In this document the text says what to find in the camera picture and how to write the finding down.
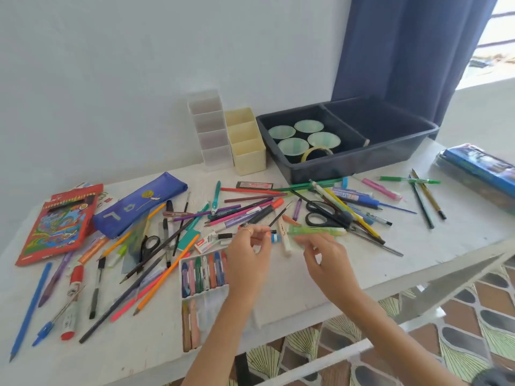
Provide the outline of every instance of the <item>forearm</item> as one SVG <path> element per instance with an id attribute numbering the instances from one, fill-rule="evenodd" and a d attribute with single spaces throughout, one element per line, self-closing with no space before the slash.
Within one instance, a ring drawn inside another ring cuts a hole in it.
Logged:
<path id="1" fill-rule="evenodd" d="M 383 308 L 361 292 L 336 304 L 372 342 L 377 353 L 406 386 L 464 385 L 392 320 Z"/>
<path id="2" fill-rule="evenodd" d="M 229 294 L 182 386 L 227 384 L 241 333 L 252 311 L 250 302 Z"/>

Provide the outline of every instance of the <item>pink pencil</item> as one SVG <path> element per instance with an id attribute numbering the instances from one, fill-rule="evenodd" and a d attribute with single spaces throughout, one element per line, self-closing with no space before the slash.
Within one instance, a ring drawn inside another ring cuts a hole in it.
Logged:
<path id="1" fill-rule="evenodd" d="M 127 310 L 129 310 L 137 301 L 139 301 L 141 298 L 143 298 L 147 292 L 151 290 L 152 287 L 154 287 L 159 279 L 161 279 L 162 274 L 159 275 L 157 278 L 155 278 L 151 284 L 146 286 L 143 290 L 138 292 L 138 296 L 136 298 L 132 298 L 123 308 L 121 308 L 120 311 L 117 311 L 114 313 L 113 317 L 111 317 L 111 322 L 115 322 L 118 318 L 120 318 Z"/>
<path id="2" fill-rule="evenodd" d="M 220 218 L 220 219 L 217 219 L 213 222 L 208 222 L 206 225 L 204 225 L 205 227 L 207 226 L 213 226 L 213 225 L 216 225 L 217 223 L 220 223 L 220 222 L 225 222 L 229 219 L 233 219 L 233 218 L 236 218 L 236 217 L 239 217 L 240 215 L 243 215 L 243 214 L 247 214 L 250 210 L 254 210 L 255 208 L 258 208 L 258 207 L 263 207 L 263 206 L 268 206 L 269 204 L 271 204 L 272 201 L 267 201 L 267 202 L 264 202 L 260 205 L 257 205 L 257 206 L 254 206 L 254 207 L 250 207 L 250 208 L 247 208 L 246 210 L 243 210 L 243 211 L 239 211 L 238 213 L 234 213 L 233 215 L 229 215 L 229 216 L 226 216 L 226 217 L 223 217 L 223 218 Z"/>

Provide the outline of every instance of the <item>maroon pencil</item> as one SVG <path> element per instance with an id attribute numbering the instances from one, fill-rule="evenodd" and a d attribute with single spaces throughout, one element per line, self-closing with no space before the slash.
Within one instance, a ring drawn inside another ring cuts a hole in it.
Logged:
<path id="1" fill-rule="evenodd" d="M 279 198 L 281 196 L 288 196 L 288 194 L 287 193 L 283 193 L 283 194 L 274 194 L 274 195 L 268 194 L 268 195 L 248 196 L 246 198 L 225 199 L 223 202 L 224 203 L 242 202 L 242 201 L 245 201 L 245 200 L 266 199 L 266 198 L 269 198 L 269 197 Z"/>

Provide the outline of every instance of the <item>patterned rug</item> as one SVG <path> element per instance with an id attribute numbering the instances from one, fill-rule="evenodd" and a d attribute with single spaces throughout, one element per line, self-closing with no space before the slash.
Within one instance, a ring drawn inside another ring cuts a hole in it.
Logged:
<path id="1" fill-rule="evenodd" d="M 466 382 L 487 368 L 515 370 L 515 256 L 486 274 L 442 308 L 444 318 L 410 333 L 449 371 Z M 401 292 L 379 303 L 390 317 L 417 293 Z M 364 338 L 345 315 L 259 346 L 235 359 L 228 385 L 255 385 Z M 179 386 L 182 379 L 170 385 Z M 400 386 L 374 349 L 334 364 L 290 386 Z"/>

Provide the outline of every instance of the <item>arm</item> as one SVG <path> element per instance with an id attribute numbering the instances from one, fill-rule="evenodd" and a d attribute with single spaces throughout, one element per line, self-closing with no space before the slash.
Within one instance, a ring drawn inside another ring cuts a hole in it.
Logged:
<path id="1" fill-rule="evenodd" d="M 181 386 L 227 384 L 241 333 L 268 274 L 269 231 L 269 227 L 248 226 L 227 248 L 229 294 Z M 256 244 L 261 245 L 257 254 L 252 249 Z"/>
<path id="2" fill-rule="evenodd" d="M 463 386 L 392 320 L 358 285 L 347 251 L 329 235 L 298 236 L 311 278 L 325 296 L 361 329 L 404 385 Z M 320 264 L 315 255 L 322 254 Z"/>

